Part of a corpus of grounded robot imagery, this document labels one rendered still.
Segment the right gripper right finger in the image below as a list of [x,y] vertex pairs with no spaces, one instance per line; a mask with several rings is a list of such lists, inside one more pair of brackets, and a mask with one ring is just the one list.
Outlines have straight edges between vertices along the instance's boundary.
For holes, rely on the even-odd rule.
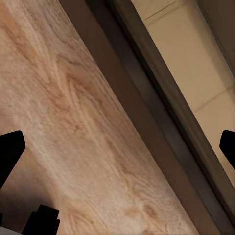
[[235,170],[235,132],[224,130],[219,147]]

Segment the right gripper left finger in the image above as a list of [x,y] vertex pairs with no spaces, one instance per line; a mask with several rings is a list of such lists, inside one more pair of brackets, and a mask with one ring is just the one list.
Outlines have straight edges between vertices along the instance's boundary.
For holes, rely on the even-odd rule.
[[25,150],[21,130],[0,136],[0,188],[4,185]]

